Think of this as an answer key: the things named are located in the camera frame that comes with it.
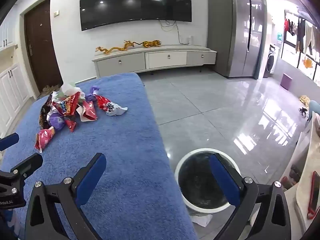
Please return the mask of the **pink small snack packet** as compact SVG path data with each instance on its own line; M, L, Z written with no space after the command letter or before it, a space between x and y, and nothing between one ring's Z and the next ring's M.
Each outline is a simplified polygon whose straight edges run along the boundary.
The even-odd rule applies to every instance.
M42 129L36 135L35 148L42 153L44 148L48 145L55 134L55 129L53 126L48 129Z

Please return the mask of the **dark brown snack bag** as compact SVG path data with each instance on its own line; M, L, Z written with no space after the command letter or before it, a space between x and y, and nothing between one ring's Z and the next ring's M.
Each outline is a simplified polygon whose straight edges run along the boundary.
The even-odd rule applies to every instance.
M40 116L39 116L39 125L40 129L49 129L50 123L47 120L48 113L51 111L52 106L52 94L48 96L47 101L41 107Z

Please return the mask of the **purple snack bag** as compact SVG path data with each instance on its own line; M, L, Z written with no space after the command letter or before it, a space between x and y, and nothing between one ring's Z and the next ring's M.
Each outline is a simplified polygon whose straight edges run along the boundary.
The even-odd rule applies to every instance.
M59 113L55 112L52 113L49 117L49 122L51 126L54 127L55 130L60 131L65 126L64 117L61 116Z

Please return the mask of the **red candy bag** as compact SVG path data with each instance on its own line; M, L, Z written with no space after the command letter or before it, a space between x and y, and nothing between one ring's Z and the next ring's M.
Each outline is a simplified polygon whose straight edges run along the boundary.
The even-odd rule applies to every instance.
M79 101L80 92L67 97L61 102L53 101L52 105L62 116L73 116Z

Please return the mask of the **white tissue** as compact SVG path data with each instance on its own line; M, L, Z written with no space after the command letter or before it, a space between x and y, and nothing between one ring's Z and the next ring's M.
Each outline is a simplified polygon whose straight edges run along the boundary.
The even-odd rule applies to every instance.
M75 87L69 83L64 83L61 88L60 91L62 92L63 95L65 96L71 96L77 92L80 93L80 98L84 99L85 98L85 93L81 90L80 87Z

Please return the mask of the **pink barcode snack bag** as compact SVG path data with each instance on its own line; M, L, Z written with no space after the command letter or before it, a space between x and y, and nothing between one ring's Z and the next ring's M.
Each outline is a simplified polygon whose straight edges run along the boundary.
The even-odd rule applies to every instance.
M78 105L76 112L79 114L81 122L90 122L98 119L93 101L83 101L81 106Z

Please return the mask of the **purple wrapper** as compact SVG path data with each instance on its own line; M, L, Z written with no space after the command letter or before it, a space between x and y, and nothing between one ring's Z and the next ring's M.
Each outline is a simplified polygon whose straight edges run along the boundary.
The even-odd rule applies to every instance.
M89 90L89 93L85 96L86 102L96 102L96 95L98 94L99 89L100 88L98 86L92 86Z

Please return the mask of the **red white snack wrapper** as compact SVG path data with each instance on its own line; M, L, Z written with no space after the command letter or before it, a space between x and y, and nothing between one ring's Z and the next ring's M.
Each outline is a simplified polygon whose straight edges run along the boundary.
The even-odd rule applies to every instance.
M99 109L103 110L108 116L122 115L128 110L127 107L121 107L103 96L96 95L95 98Z

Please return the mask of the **red phone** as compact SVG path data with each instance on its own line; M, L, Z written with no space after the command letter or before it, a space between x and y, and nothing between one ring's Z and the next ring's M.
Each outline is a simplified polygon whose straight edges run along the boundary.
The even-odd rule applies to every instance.
M316 216L318 211L318 200L319 200L319 174L316 171L313 171L307 219L311 220L311 219L314 219L314 217Z

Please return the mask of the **brown entrance door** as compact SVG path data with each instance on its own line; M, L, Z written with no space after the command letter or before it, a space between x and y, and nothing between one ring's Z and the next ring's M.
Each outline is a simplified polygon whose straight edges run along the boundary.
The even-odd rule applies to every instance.
M60 87L62 76L57 64L50 25L50 0L44 0L24 16L24 34L28 58L40 92Z

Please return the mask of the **purple stool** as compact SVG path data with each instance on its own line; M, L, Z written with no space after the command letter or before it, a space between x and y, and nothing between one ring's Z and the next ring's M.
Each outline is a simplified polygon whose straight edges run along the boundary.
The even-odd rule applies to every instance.
M286 90L289 90L291 87L291 83L292 83L292 77L290 77L286 73L283 73L283 76L280 82L281 87L283 87Z

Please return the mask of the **golden dragon figurine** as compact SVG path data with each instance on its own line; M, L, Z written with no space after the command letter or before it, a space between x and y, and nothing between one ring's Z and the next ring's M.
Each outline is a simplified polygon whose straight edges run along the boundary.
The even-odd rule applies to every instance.
M134 42L131 41L124 41L124 45L122 47L112 47L110 49L103 48L101 46L98 46L95 48L95 52L102 52L103 54L110 54L112 51L127 51L130 47L134 47Z

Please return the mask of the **white TV cabinet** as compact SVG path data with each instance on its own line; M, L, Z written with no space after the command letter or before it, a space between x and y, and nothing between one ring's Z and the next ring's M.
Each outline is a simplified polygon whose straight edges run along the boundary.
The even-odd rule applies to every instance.
M154 70L195 67L216 63L217 52L202 46L170 45L130 48L99 54L93 63L97 77L119 73L142 73Z

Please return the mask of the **washing machine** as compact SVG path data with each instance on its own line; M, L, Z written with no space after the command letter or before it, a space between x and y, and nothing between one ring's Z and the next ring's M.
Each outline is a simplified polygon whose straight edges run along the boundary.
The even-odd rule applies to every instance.
M274 44L270 44L264 77L268 77L274 73L274 69L276 67L278 59L278 54L279 47L277 47Z

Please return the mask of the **black wall television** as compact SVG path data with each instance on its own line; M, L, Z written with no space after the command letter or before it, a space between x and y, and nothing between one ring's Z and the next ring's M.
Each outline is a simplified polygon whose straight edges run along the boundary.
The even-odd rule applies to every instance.
M191 22L191 0L80 0L81 29L138 20Z

